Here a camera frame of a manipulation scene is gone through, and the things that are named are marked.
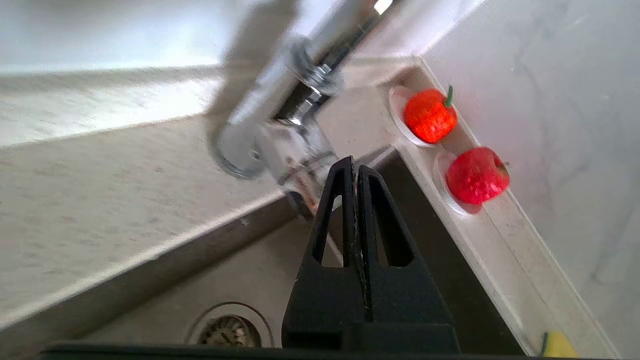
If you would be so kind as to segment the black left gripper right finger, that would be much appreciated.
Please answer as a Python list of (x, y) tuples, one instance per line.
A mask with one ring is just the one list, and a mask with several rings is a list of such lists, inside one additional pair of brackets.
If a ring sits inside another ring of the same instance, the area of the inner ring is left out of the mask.
[(365, 345), (377, 351), (457, 351), (455, 322), (382, 175), (358, 170)]

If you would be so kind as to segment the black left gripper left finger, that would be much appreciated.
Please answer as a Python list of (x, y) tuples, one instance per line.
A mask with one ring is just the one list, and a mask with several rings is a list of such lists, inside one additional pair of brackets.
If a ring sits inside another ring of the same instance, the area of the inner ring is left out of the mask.
[[(336, 198), (342, 198), (340, 268), (322, 264)], [(329, 169), (307, 248), (281, 325), (284, 348), (341, 348), (343, 333), (366, 319), (361, 247), (357, 235), (354, 161)]]

